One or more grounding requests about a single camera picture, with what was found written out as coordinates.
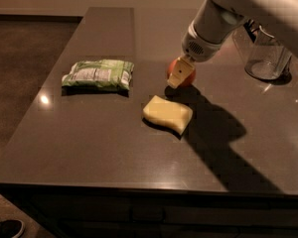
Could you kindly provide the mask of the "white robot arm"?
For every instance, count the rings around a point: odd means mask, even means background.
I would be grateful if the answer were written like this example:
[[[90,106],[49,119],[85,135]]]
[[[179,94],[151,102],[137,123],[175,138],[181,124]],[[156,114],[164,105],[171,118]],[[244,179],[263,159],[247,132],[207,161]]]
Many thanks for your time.
[[[298,58],[298,0],[205,0],[182,41],[167,83],[179,87],[197,62],[211,59],[230,33],[252,19]]]

